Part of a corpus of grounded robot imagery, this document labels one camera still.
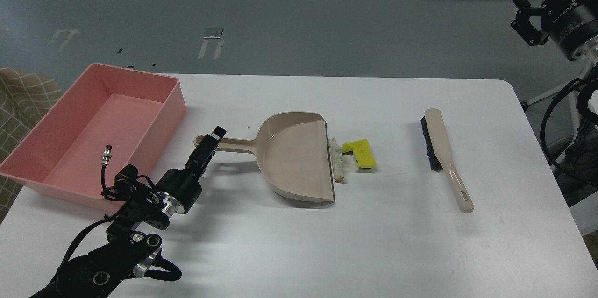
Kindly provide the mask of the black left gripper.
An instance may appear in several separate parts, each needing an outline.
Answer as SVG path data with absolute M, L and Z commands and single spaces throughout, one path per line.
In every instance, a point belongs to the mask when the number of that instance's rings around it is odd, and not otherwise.
M 211 134 L 203 136 L 190 154 L 185 168 L 167 170 L 158 181 L 157 190 L 175 198 L 180 203 L 183 214 L 190 211 L 201 195 L 199 179 L 205 173 L 225 134 L 226 130 L 218 126 Z

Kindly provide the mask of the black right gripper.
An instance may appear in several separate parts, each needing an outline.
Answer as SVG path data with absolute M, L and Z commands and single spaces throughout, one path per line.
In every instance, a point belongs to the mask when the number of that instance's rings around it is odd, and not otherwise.
M 530 46 L 544 45 L 548 36 L 568 60 L 579 60 L 597 45 L 597 0 L 544 0 L 545 9 L 528 0 L 511 0 L 517 12 L 511 28 Z M 542 17 L 542 29 L 532 17 Z

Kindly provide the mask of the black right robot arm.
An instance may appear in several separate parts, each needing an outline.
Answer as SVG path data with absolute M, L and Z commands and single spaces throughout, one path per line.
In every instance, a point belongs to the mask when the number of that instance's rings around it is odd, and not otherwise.
M 528 0 L 512 2 L 516 11 L 511 28 L 528 45 L 540 46 L 547 40 L 553 40 L 566 59 L 587 62 L 577 78 L 547 94 L 551 102 L 541 121 L 540 147 L 554 170 L 596 187 L 596 181 L 566 166 L 566 152 L 559 157 L 551 155 L 545 136 L 553 111 L 565 99 L 570 105 L 571 121 L 575 128 L 581 128 L 584 124 L 597 125 L 597 109 L 590 106 L 590 100 L 597 92 L 597 0 L 544 0 L 538 7 L 533 7 Z

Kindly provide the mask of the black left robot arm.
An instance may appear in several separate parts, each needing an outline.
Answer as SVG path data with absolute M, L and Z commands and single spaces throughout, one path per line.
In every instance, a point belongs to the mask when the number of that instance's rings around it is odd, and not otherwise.
M 102 196 L 122 205 L 77 234 L 51 281 L 34 297 L 107 298 L 128 279 L 180 280 L 181 270 L 162 256 L 162 237 L 137 228 L 147 223 L 165 230 L 174 214 L 190 211 L 202 192 L 200 178 L 225 134 L 217 127 L 201 138 L 185 166 L 167 170 L 158 183 L 149 177 L 143 182 L 137 168 L 128 164 L 108 187 L 105 172 L 113 147 L 107 145 L 100 172 Z

